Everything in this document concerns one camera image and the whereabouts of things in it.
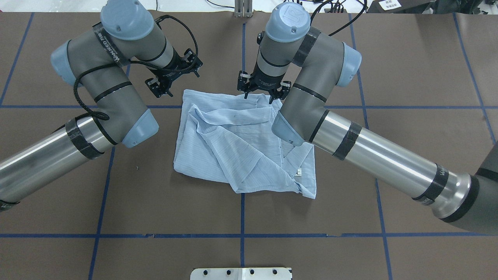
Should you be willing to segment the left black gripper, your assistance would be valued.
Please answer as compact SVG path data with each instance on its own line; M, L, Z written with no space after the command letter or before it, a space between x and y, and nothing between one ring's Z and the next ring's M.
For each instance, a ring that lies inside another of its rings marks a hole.
M156 98L163 95L173 97L170 91L172 82L184 74L194 73L200 77L198 70L202 65L203 62L192 49L186 49L183 57L180 57L177 51L173 50L171 62L164 68L155 70L156 77L145 80L145 84Z

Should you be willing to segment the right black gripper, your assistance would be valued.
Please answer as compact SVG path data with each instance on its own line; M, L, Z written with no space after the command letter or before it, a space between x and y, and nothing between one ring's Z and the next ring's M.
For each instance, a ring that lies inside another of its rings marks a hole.
M247 99L252 91L267 91L270 96L269 104L272 104L274 100L284 100L290 92L292 82L282 81L283 77L284 74L279 76L265 74L256 64L252 74L239 71L237 89L244 93L244 99Z

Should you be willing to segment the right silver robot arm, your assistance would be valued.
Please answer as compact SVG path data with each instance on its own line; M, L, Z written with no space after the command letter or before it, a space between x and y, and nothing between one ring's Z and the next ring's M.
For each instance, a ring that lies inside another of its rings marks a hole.
M335 87L346 87L356 76L362 55L323 34L313 20L297 2L280 2L258 34L253 71L238 74L245 98L263 90L271 102L284 101L272 133L356 166L427 206L442 222L497 235L497 145L474 174L457 173L326 108Z

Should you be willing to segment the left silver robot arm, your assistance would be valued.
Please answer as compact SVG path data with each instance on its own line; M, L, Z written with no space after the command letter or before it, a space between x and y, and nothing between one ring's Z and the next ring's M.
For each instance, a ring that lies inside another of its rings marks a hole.
M157 98L171 96L181 75L197 74L203 65L194 49L179 55L160 23L138 0L109 0L91 30L68 40L51 54L55 72L72 87L83 114L34 145L1 163L1 211L112 147L135 147L160 126L125 73L142 65L152 78L146 87Z

